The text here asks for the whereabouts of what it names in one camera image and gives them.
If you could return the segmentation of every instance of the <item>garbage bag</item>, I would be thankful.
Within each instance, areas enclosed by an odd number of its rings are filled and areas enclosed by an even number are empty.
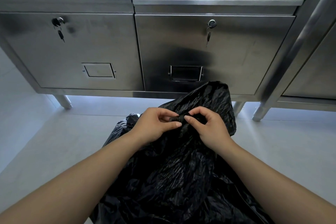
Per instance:
[[[110,223],[273,223],[232,168],[207,148],[182,119],[204,106],[217,112],[229,134],[236,132],[228,86],[208,82],[162,108],[181,116],[182,127],[137,151],[100,202],[91,220]],[[130,131],[138,114],[120,121],[104,145]],[[204,117],[197,119],[206,123]]]

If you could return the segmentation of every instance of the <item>metal leg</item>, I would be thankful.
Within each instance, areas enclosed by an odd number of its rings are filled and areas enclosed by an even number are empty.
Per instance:
[[[258,109],[254,112],[252,120],[259,122],[261,119],[265,117],[267,112],[271,109],[271,107],[265,107],[262,106],[262,104],[259,105]]]
[[[234,116],[237,117],[237,115],[240,113],[240,111],[242,110],[242,108],[244,107],[246,102],[236,102],[233,105],[233,112],[234,112]]]
[[[72,108],[72,104],[67,96],[65,95],[54,95],[54,97],[57,99],[59,104],[64,107],[66,110],[70,110]]]

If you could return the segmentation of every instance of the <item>bare skin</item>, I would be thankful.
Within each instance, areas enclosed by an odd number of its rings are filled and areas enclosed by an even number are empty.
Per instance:
[[[243,150],[218,114],[204,107],[190,111],[197,113],[207,118],[206,125],[190,116],[185,120],[207,147],[229,163],[276,223],[334,223],[335,206]],[[128,159],[141,146],[181,126],[168,122],[177,115],[162,108],[147,109],[130,132],[8,208],[0,214],[0,223],[84,223]]]

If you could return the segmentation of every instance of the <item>person's left hand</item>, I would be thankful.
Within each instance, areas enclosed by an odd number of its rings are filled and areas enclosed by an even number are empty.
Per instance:
[[[153,142],[164,132],[182,126],[177,121],[169,122],[169,118],[175,116],[178,114],[164,108],[148,108],[129,133],[138,137],[143,144]]]

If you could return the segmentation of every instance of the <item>forearm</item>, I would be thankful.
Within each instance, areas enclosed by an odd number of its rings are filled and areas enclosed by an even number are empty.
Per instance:
[[[0,215],[1,223],[84,223],[141,142],[127,133]]]
[[[336,207],[238,145],[219,154],[276,223],[332,223]]]

